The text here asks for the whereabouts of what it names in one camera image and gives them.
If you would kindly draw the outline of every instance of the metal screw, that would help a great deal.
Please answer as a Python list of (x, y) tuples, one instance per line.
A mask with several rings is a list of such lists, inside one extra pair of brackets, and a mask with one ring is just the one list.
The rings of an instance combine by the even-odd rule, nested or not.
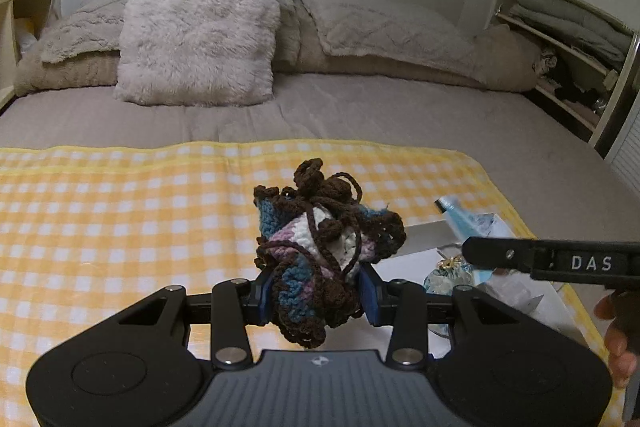
[(396, 349), (391, 354), (391, 358), (402, 365), (414, 365), (414, 363), (420, 362), (424, 355), (413, 347), (402, 347), (401, 349)]
[(216, 351), (216, 358), (222, 363), (242, 362), (246, 358), (246, 351), (241, 347), (223, 347)]

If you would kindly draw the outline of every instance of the bed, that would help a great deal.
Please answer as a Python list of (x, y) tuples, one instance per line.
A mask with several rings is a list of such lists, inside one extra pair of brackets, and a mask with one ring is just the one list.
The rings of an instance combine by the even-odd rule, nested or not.
[[(454, 23), (464, 4), (399, 1), (427, 4)], [(273, 99), (248, 107), (142, 107), (115, 100), (113, 90), (48, 90), (14, 100), (0, 116), (0, 148), (339, 139), (455, 150), (484, 168), (537, 237), (640, 241), (640, 201), (592, 148), (521, 94), (315, 73), (276, 74)], [(576, 289), (588, 309), (602, 294)], [(16, 419), (24, 419), (20, 411)]]

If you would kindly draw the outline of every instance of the logo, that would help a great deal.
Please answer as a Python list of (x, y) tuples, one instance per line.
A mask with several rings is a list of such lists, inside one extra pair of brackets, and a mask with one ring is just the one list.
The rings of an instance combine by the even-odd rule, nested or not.
[(327, 357), (320, 355), (319, 357), (315, 357), (314, 359), (311, 359), (311, 363), (317, 367), (322, 367), (323, 365), (327, 365), (329, 362), (331, 362), (331, 360), (329, 360)]

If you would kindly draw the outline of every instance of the gray folded fabric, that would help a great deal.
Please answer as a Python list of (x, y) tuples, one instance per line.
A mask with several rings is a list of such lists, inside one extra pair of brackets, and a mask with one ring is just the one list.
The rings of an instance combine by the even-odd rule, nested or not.
[(615, 68), (621, 68), (625, 62), (626, 54), (598, 34), (575, 22), (527, 10), (519, 4), (514, 5), (509, 10), (509, 13), (512, 16), (526, 20), (533, 26), (542, 26), (551, 30), (554, 34), (561, 35), (568, 42), (574, 42), (586, 48), (588, 51), (593, 52), (596, 57), (603, 59)]
[(619, 49), (625, 56), (631, 46), (631, 36), (615, 30), (608, 22), (597, 15), (565, 0), (517, 0), (529, 10), (566, 19), (601, 36)]

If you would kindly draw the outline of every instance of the gingham cloth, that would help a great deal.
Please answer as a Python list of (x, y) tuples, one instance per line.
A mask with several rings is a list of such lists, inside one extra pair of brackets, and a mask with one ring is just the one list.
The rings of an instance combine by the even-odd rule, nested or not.
[[(455, 194), (532, 237), (481, 166), (453, 151), (331, 140), (0, 149), (0, 423), (36, 425), (24, 382), (56, 344), (165, 285), (206, 293), (254, 278), (253, 187), (292, 185), (299, 163), (314, 157), (327, 174), (353, 174), (364, 203), (389, 205), (406, 225), (441, 219), (433, 201)], [(561, 294), (604, 356), (575, 293), (565, 286)], [(294, 348), (276, 328), (249, 329), (254, 355)], [(208, 347), (207, 328), (194, 327), (190, 349), (207, 358)], [(604, 426), (620, 423), (614, 405)]]

